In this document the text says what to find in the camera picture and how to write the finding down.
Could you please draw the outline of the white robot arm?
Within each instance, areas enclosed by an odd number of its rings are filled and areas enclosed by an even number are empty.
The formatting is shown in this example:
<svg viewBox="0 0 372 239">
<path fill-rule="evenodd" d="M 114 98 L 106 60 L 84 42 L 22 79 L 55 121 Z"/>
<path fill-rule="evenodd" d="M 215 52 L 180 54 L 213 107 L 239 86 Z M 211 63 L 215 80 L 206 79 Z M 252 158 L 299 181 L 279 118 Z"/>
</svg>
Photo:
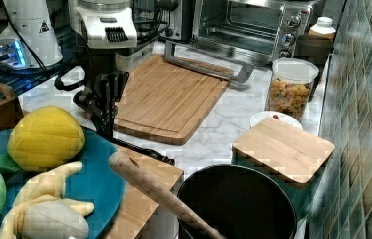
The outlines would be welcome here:
<svg viewBox="0 0 372 239">
<path fill-rule="evenodd" d="M 112 138 L 116 103 L 129 78 L 129 72 L 117 66 L 116 55 L 137 46 L 131 0 L 69 0 L 69 13 L 77 33 L 78 65 L 84 71 L 84 88 L 74 101 L 99 135 Z"/>
</svg>

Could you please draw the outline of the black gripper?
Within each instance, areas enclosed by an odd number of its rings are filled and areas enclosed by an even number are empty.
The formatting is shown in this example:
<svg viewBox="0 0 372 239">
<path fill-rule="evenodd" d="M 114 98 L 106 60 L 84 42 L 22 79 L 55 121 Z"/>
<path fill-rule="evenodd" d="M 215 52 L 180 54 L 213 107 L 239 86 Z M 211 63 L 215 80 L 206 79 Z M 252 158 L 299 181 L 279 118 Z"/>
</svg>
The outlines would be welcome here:
<svg viewBox="0 0 372 239">
<path fill-rule="evenodd" d="M 97 134 L 106 139 L 113 138 L 116 103 L 122 98 L 128 78 L 129 72 L 124 71 L 99 74 L 74 96 L 75 104 L 90 117 Z"/>
</svg>

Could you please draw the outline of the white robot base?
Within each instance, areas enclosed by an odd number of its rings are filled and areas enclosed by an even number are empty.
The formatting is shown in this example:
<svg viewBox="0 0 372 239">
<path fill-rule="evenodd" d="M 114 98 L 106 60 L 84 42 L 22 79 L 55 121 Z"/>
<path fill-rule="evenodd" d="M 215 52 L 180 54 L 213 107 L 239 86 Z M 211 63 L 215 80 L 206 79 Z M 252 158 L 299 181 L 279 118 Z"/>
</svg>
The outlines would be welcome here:
<svg viewBox="0 0 372 239">
<path fill-rule="evenodd" d="M 8 26 L 0 33 L 0 63 L 46 69 L 63 59 L 46 0 L 3 0 Z"/>
</svg>

